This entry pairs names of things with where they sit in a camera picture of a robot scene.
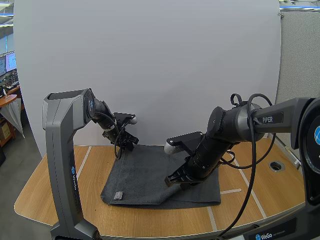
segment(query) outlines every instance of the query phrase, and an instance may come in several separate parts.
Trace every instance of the blue circular logo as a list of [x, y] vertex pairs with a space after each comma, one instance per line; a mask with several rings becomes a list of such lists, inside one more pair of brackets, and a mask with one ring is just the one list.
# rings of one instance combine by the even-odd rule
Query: blue circular logo
[[320, 126], [318, 126], [314, 131], [314, 140], [318, 145], [320, 145]]

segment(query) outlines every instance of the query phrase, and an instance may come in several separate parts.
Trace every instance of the black cable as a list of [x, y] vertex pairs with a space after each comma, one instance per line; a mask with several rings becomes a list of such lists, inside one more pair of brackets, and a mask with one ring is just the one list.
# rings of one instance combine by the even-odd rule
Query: black cable
[[[118, 126], [117, 124], [115, 123], [114, 119], [112, 119], [110, 116], [108, 116], [107, 114], [103, 113], [103, 112], [96, 112], [96, 114], [100, 114], [104, 117], [106, 117], [107, 119], [110, 120], [110, 122], [113, 124], [115, 130], [116, 130], [116, 133], [118, 134], [118, 136], [116, 137], [116, 142], [114, 143], [114, 155], [116, 157], [117, 160], [121, 159], [121, 156], [122, 156], [122, 140], [121, 140], [121, 134], [120, 134], [120, 131], [118, 129]], [[120, 155], [118, 156], [117, 154], [117, 139], [119, 138], [119, 147], [120, 147]]]
[[[128, 121], [128, 122], [126, 122], [126, 123], [124, 123], [124, 124], [122, 125], [122, 127], [121, 127], [121, 129], [120, 129], [120, 131], [119, 131], [120, 135], [121, 135], [121, 132], [125, 129], [125, 127], [129, 124], [129, 122], [130, 122], [130, 121]], [[117, 145], [118, 138], [119, 138], [119, 135], [116, 136], [115, 143], [114, 143], [115, 146]]]
[[[271, 140], [271, 143], [270, 143], [270, 146], [268, 148], [268, 150], [265, 152], [265, 154], [258, 160], [256, 161], [256, 164], [260, 163], [263, 159], [265, 159], [265, 157], [270, 153], [272, 147], [274, 146], [274, 143], [275, 143], [275, 140], [276, 140], [276, 134], [274, 133], [273, 134], [273, 137], [272, 137], [272, 140]], [[223, 157], [221, 158], [222, 160], [222, 163], [221, 164], [225, 164], [225, 165], [228, 165], [232, 168], [235, 168], [235, 169], [249, 169], [252, 167], [252, 164], [248, 165], [248, 166], [237, 166], [237, 165], [233, 165], [231, 164], [233, 162], [233, 160], [235, 159], [235, 153], [233, 151], [227, 151], [228, 154], [233, 154], [233, 159], [232, 161], [226, 161]]]
[[251, 111], [251, 102], [254, 98], [256, 97], [262, 97], [264, 98], [269, 105], [271, 106], [272, 103], [269, 100], [269, 98], [267, 98], [265, 95], [261, 94], [261, 93], [255, 93], [252, 94], [249, 97], [249, 100], [247, 102], [247, 115], [248, 115], [248, 121], [249, 121], [249, 129], [250, 129], [250, 133], [251, 133], [251, 141], [252, 141], [252, 168], [251, 168], [251, 176], [250, 176], [250, 182], [249, 182], [249, 186], [248, 186], [248, 190], [246, 192], [243, 204], [239, 210], [238, 215], [236, 216], [236, 218], [234, 219], [234, 221], [230, 224], [230, 226], [228, 226], [223, 232], [221, 232], [218, 237], [221, 237], [223, 234], [225, 234], [226, 232], [228, 232], [240, 219], [242, 213], [244, 212], [246, 205], [249, 201], [249, 197], [251, 195], [251, 191], [252, 188], [254, 186], [254, 181], [255, 181], [255, 175], [256, 175], [256, 164], [257, 164], [257, 149], [256, 149], [256, 136], [255, 136], [255, 131], [254, 131], [254, 120], [252, 115], [250, 114]]

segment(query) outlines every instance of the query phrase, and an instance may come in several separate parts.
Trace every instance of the umbrella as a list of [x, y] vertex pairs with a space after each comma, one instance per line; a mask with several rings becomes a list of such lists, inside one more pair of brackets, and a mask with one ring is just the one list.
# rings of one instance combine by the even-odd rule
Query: umbrella
[[9, 121], [25, 138], [21, 124], [21, 98], [17, 98], [13, 102], [0, 109], [0, 114]]

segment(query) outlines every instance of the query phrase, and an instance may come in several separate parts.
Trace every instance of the computer monitor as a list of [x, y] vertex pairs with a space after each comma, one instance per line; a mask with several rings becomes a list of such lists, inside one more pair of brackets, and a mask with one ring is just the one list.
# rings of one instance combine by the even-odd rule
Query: computer monitor
[[7, 72], [17, 68], [16, 54], [14, 52], [5, 56], [5, 68]]
[[0, 76], [6, 74], [6, 57], [0, 57]]

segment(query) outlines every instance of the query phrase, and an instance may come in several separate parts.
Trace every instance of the wego logo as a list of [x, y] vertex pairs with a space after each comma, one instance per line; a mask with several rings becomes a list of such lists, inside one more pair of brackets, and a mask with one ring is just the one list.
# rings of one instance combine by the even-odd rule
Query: wego logo
[[75, 167], [74, 167], [74, 166], [71, 168], [71, 173], [72, 173], [72, 179], [73, 179], [73, 187], [74, 187], [74, 190], [77, 190], [76, 176], [75, 176], [76, 169], [75, 169]]
[[266, 235], [255, 235], [255, 240], [264, 240], [264, 239], [269, 239], [272, 238], [272, 234], [271, 233], [267, 233]]

